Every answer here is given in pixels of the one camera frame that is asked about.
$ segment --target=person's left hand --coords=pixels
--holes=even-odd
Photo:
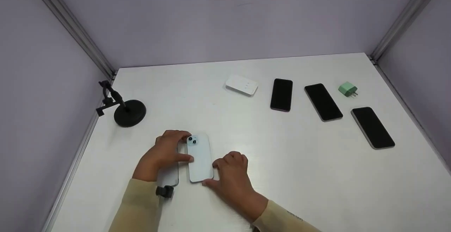
[[[155,139],[151,147],[140,159],[132,178],[147,182],[155,182],[161,168],[177,162],[192,162],[194,158],[177,152],[177,143],[186,141],[191,134],[187,131],[166,130],[162,136]]]

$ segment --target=black smartphone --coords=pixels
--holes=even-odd
[[[275,79],[272,86],[271,109],[282,112],[291,110],[291,94],[293,93],[293,81]]]
[[[322,121],[326,122],[343,117],[343,113],[322,83],[309,85],[304,89]]]
[[[372,148],[380,150],[395,146],[390,134],[388,134],[384,125],[382,125],[382,122],[370,107],[352,109],[351,115]]]

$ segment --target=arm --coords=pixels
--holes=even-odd
[[[167,130],[155,140],[155,145],[140,159],[130,179],[121,205],[109,232],[155,232],[159,197],[156,179],[161,168],[176,162],[192,162],[193,157],[177,153],[177,143],[186,141],[186,131]]]
[[[253,189],[245,155],[232,151],[214,161],[213,167],[219,170],[219,181],[206,179],[202,184],[216,192],[261,232],[319,232]]]

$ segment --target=wrist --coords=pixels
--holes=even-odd
[[[154,163],[151,164],[138,163],[138,165],[135,168],[135,171],[133,172],[132,178],[146,182],[156,182],[159,170],[160,168]]]
[[[258,192],[252,192],[240,202],[240,211],[246,219],[253,223],[265,211],[267,205],[268,199],[265,196]]]

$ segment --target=tabletop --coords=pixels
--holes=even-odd
[[[257,81],[255,95],[225,89],[230,75]],[[294,83],[289,113],[269,107],[275,78]],[[346,81],[358,87],[357,97],[337,90]],[[321,121],[303,89],[315,83],[324,84],[342,119]],[[115,109],[105,110],[53,232],[108,231],[138,160],[166,129],[208,134],[213,159],[246,154],[255,190],[324,232],[451,227],[451,176],[365,54],[124,68],[113,88],[124,100],[142,101],[147,115],[121,128]],[[370,147],[350,114],[364,106],[395,147]],[[213,192],[190,183],[187,166],[180,165],[179,178],[174,197],[162,201],[158,231],[251,230]]]

